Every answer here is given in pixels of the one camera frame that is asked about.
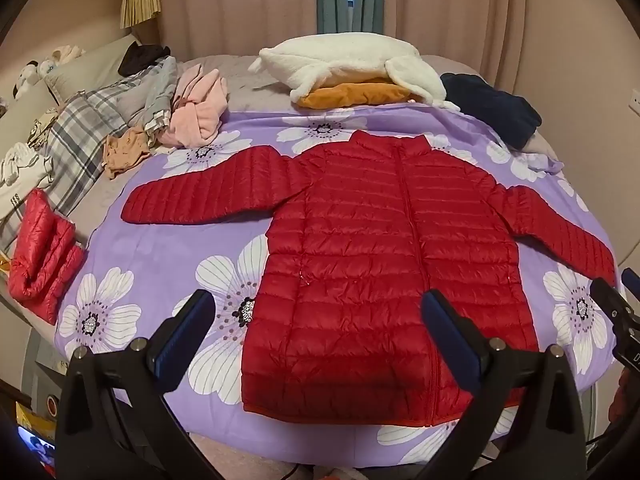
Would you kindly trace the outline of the grey striped garment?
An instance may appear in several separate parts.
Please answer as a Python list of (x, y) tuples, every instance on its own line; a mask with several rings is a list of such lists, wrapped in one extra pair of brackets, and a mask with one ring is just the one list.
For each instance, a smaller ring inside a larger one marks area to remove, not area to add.
[(119, 115), (129, 127), (141, 128), (150, 148), (169, 127), (177, 82), (177, 61), (166, 56), (116, 101)]

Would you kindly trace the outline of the orange folded garment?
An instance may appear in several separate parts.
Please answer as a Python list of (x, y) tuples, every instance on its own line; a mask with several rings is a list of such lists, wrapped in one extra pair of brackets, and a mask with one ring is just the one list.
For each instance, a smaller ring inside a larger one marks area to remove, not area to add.
[(360, 105), (385, 105), (417, 101), (410, 90), (386, 79), (365, 82), (343, 82), (334, 87), (319, 88), (296, 101), (307, 110), (333, 110)]

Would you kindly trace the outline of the white fleece garment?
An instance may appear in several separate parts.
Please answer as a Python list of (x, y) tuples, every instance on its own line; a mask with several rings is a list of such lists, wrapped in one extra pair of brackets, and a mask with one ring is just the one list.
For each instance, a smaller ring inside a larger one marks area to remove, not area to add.
[(285, 84), (293, 102), (320, 88), (384, 78), (410, 91), (427, 105), (460, 110), (448, 100), (438, 73), (421, 58), (416, 47), (373, 32), (337, 32), (288, 39), (260, 50), (248, 71), (266, 72)]

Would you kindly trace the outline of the purple floral bed sheet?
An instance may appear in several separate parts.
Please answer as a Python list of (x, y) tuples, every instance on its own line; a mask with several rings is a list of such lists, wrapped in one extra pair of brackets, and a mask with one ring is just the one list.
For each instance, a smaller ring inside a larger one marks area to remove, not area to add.
[[(597, 237), (612, 254), (608, 237), (558, 162), (542, 155), (511, 154), (488, 125), (473, 117), (419, 104), (319, 115), (234, 113), (212, 146), (155, 156), (126, 185), (91, 235), (88, 260), (62, 303), (55, 334), (58, 348), (65, 353), (80, 346), (95, 352), (120, 350), (134, 338), (151, 335), (180, 311), (194, 290), (210, 292), (195, 278), (202, 260), (235, 260), (248, 243), (267, 233), (272, 220), (268, 212), (247, 211), (194, 226), (129, 223), (122, 218), (122, 208), (138, 186), (207, 170), (254, 146), (267, 145), (294, 157), (321, 144), (347, 141), (357, 131), (395, 138), (424, 136), (433, 148), (485, 170), (504, 186), (532, 188), (557, 214)], [(558, 344), (578, 388), (589, 388), (612, 365), (614, 346), (611, 323), (588, 294), (592, 278), (562, 275), (555, 258), (530, 240), (518, 241), (518, 253), (538, 342), (534, 351)], [(224, 403), (216, 394), (196, 393), (188, 370), (168, 396), (182, 426), (274, 460), (352, 467), (422, 462), (435, 454), (460, 417), (420, 427), (286, 422)]]

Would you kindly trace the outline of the tan small garment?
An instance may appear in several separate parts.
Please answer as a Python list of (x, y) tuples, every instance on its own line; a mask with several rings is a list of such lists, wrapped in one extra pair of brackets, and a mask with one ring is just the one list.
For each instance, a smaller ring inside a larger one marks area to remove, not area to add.
[(150, 156), (146, 134), (140, 127), (134, 127), (129, 128), (122, 136), (106, 137), (102, 165), (107, 177), (115, 179)]

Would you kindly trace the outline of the navy blue fleece garment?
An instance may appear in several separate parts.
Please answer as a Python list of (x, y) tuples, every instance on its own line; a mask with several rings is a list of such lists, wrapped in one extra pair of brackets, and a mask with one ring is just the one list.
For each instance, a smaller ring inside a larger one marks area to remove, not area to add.
[(510, 148), (521, 151), (542, 124), (525, 98), (491, 87), (480, 76), (444, 73), (440, 79), (448, 101), (493, 128)]

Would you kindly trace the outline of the panda plush toy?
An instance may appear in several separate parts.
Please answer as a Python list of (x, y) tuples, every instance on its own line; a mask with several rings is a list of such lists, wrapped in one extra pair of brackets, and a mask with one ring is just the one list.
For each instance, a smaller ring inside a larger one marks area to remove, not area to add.
[(14, 99), (21, 99), (28, 90), (35, 87), (40, 80), (43, 80), (43, 78), (47, 76), (55, 66), (55, 62), (50, 58), (46, 58), (41, 63), (38, 63), (37, 61), (30, 61), (27, 63), (18, 75), (16, 84), (14, 84)]

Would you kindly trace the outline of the plaid grey pillow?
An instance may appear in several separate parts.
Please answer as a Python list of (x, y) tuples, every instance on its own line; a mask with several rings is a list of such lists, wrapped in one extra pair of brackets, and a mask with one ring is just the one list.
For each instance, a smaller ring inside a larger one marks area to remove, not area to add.
[[(144, 81), (131, 76), (98, 90), (81, 91), (67, 99), (62, 112), (49, 128), (44, 151), (52, 157), (53, 181), (46, 188), (52, 208), (69, 216), (103, 172), (103, 143), (107, 136), (122, 136), (128, 125), (116, 103), (126, 91)], [(55, 102), (40, 82), (1, 117), (1, 151), (26, 142), (32, 127)]]

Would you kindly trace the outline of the pink folded garment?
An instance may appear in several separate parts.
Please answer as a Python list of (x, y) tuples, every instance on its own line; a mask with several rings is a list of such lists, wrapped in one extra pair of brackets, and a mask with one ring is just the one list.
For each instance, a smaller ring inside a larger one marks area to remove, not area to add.
[(157, 141), (170, 148), (204, 148), (215, 140), (221, 117), (228, 108), (228, 84), (220, 71), (202, 64), (180, 76), (172, 100), (169, 126)]

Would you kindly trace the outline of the black garment on pillow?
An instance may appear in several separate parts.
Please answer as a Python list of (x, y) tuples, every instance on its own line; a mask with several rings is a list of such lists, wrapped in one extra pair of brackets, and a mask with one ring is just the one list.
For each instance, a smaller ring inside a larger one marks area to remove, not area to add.
[(118, 73), (129, 77), (154, 65), (158, 60), (170, 55), (170, 49), (160, 44), (130, 44), (120, 62)]

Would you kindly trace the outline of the folded red puffer jacket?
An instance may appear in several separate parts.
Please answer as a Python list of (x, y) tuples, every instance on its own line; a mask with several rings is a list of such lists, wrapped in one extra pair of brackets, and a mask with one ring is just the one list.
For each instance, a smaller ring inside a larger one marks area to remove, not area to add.
[(57, 214), (46, 193), (34, 188), (26, 198), (11, 259), (10, 296), (54, 325), (61, 301), (86, 257), (73, 222)]

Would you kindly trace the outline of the red puffer jacket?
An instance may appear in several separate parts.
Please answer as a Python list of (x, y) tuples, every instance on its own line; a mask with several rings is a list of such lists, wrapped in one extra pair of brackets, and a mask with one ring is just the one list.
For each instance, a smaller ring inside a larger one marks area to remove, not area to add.
[(73, 222), (57, 214), (46, 193), (34, 188), (26, 198), (11, 259), (10, 296), (54, 325), (61, 301), (86, 257)]
[(439, 290), (485, 336), (538, 346), (518, 241), (562, 275), (614, 281), (597, 237), (532, 188), (433, 148), (357, 131), (294, 157), (254, 146), (204, 171), (145, 183), (122, 218), (194, 226), (268, 212), (267, 233), (195, 271), (217, 304), (188, 370), (198, 394), (302, 424), (432, 426), (458, 418), (454, 382), (422, 321)]

